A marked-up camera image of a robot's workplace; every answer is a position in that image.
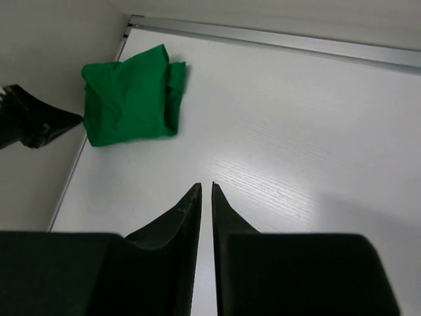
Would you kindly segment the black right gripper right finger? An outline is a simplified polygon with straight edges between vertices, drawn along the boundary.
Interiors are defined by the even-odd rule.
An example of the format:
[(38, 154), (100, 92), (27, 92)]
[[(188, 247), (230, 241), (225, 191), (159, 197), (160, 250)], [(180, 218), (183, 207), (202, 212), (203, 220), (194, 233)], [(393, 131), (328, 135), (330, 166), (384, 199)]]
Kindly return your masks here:
[(382, 261), (360, 234), (259, 232), (212, 186), (219, 315), (398, 315)]

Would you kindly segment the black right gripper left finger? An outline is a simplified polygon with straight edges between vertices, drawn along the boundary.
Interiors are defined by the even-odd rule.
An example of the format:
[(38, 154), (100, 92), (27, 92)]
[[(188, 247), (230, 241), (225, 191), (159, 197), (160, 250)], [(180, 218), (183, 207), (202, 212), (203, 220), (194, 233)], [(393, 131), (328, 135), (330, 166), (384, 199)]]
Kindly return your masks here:
[(202, 187), (143, 228), (2, 232), (2, 315), (189, 315)]

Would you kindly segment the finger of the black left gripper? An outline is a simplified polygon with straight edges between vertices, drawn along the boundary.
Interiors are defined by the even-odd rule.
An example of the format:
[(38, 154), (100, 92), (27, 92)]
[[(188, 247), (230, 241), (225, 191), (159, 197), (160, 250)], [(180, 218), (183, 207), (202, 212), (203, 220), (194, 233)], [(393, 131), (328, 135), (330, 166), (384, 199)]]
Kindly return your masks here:
[(1, 149), (17, 142), (39, 149), (81, 122), (81, 115), (48, 105), (17, 84), (1, 88)]

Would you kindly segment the green t shirt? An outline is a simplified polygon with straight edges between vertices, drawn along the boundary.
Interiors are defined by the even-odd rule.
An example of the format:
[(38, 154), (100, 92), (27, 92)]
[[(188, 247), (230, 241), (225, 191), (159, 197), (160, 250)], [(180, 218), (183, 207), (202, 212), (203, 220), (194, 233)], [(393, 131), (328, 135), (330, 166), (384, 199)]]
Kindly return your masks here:
[(84, 121), (93, 147), (178, 133), (186, 63), (170, 62), (158, 45), (125, 61), (88, 64)]

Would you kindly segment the aluminium rail on table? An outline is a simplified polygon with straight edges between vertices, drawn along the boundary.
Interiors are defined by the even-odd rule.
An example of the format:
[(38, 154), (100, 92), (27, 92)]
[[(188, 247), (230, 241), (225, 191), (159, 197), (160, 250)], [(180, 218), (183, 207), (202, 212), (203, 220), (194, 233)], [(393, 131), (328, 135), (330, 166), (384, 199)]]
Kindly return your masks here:
[(121, 53), (188, 65), (177, 136), (85, 143), (55, 231), (127, 232), (211, 184), (263, 230), (420, 225), (420, 53), (133, 18)]

